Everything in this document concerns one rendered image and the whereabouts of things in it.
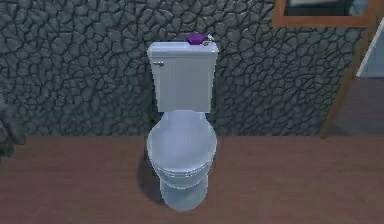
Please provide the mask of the white toilet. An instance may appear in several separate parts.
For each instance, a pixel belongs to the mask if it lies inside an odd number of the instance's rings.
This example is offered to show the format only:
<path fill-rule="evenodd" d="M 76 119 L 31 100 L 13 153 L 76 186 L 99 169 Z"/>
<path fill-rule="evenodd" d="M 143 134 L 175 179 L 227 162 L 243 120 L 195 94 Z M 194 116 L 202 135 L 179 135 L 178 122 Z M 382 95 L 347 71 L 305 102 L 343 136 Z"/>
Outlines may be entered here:
<path fill-rule="evenodd" d="M 218 47 L 213 41 L 154 42 L 148 57 L 160 120 L 147 137 L 147 153 L 165 204 L 198 207 L 208 193 L 217 135 L 211 111 Z"/>

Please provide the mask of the purple object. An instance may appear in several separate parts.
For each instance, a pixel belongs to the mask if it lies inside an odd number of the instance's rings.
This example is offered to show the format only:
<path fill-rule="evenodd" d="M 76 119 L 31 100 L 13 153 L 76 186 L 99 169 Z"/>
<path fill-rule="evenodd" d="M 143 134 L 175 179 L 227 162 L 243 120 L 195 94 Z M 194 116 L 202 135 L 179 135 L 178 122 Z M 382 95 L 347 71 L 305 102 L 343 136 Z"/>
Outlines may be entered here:
<path fill-rule="evenodd" d="M 201 45 L 210 40 L 207 34 L 202 33 L 189 33 L 185 36 L 185 39 L 190 45 Z"/>

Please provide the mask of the wooden framed window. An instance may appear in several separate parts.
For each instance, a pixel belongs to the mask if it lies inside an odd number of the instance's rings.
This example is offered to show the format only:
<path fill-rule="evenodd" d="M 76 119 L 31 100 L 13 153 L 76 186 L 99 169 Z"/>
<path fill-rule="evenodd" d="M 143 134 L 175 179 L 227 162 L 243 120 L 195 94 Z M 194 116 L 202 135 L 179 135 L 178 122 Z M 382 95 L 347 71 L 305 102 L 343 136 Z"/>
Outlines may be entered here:
<path fill-rule="evenodd" d="M 274 27 L 367 27 L 384 0 L 275 0 Z"/>

